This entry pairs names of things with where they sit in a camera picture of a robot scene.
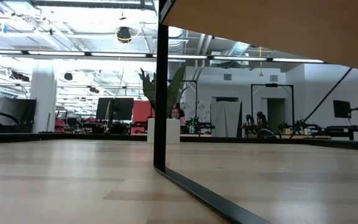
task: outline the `red wall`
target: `red wall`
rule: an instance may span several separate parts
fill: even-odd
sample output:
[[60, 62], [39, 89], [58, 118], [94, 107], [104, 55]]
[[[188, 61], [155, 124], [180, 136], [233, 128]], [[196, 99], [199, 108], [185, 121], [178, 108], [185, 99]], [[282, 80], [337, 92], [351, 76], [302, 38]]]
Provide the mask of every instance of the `red wall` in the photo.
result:
[[[135, 123], [135, 121], [147, 121], [151, 108], [148, 101], [134, 101], [132, 123]], [[151, 112], [151, 116], [154, 117], [154, 110]], [[131, 134], [134, 134], [136, 130], [144, 131], [144, 128], [132, 128]]]

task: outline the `white column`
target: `white column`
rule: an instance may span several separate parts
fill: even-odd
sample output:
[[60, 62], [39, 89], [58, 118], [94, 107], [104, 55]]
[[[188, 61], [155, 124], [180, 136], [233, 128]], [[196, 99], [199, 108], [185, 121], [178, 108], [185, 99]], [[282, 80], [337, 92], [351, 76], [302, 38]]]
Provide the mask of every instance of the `white column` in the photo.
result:
[[36, 60], [32, 70], [30, 98], [36, 99], [33, 133], [54, 131], [57, 78], [53, 60]]

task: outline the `white planter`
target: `white planter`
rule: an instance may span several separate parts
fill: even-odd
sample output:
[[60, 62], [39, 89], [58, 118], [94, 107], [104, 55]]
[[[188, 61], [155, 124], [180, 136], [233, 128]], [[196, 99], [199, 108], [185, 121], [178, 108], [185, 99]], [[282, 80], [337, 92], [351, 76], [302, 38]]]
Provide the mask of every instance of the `white planter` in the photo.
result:
[[[147, 124], [147, 143], [154, 144], [154, 118]], [[180, 143], [180, 120], [167, 119], [167, 144]]]

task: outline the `ceiling light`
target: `ceiling light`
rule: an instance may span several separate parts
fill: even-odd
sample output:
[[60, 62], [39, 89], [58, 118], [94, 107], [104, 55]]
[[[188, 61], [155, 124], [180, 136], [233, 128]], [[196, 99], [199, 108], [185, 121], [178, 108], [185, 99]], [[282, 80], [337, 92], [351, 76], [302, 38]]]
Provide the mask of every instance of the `ceiling light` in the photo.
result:
[[16, 86], [15, 83], [0, 83], [0, 86]]
[[69, 56], [84, 56], [84, 52], [49, 52], [49, 51], [29, 51], [29, 54], [38, 55], [69, 55]]
[[65, 80], [71, 81], [73, 79], [73, 74], [70, 72], [65, 73]]
[[96, 72], [96, 78], [103, 78], [102, 70], [99, 70], [98, 72]]
[[168, 58], [180, 58], [180, 59], [206, 59], [205, 55], [168, 55]]
[[274, 62], [324, 63], [322, 60], [299, 58], [273, 58]]
[[0, 54], [22, 54], [20, 50], [0, 50]]
[[102, 57], [146, 57], [146, 54], [122, 54], [122, 53], [91, 53], [92, 56]]
[[267, 58], [262, 57], [227, 57], [227, 56], [214, 56], [215, 60], [239, 60], [239, 61], [257, 61], [264, 62]]
[[117, 39], [121, 43], [129, 44], [129, 42], [132, 40], [129, 27], [120, 27], [117, 31]]
[[186, 62], [185, 59], [168, 59], [169, 62]]

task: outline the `potted plant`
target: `potted plant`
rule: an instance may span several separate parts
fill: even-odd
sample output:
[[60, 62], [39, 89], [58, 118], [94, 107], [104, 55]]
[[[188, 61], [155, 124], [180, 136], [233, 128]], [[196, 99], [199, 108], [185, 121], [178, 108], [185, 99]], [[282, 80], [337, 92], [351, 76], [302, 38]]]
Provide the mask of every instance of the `potted plant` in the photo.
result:
[[[145, 74], [143, 69], [139, 74], [143, 84], [143, 94], [149, 99], [150, 105], [155, 110], [155, 85], [150, 80], [150, 77]], [[180, 142], [180, 121], [177, 119], [170, 119], [170, 113], [175, 105], [180, 100], [181, 94], [185, 91], [180, 87], [185, 76], [186, 67], [180, 67], [174, 74], [168, 88], [167, 88], [167, 144], [178, 144]], [[154, 118], [150, 118], [147, 126], [147, 142], [154, 143]]]

